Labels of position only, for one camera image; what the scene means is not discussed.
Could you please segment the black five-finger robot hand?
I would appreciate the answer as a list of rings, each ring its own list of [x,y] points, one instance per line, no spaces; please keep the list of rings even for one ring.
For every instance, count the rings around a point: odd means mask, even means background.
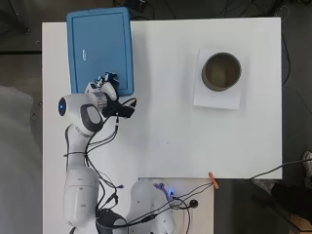
[[[117,100],[119,88],[119,77],[116,73],[106,72],[99,76],[94,82],[90,82],[85,90],[86,93],[103,92],[112,100]]]

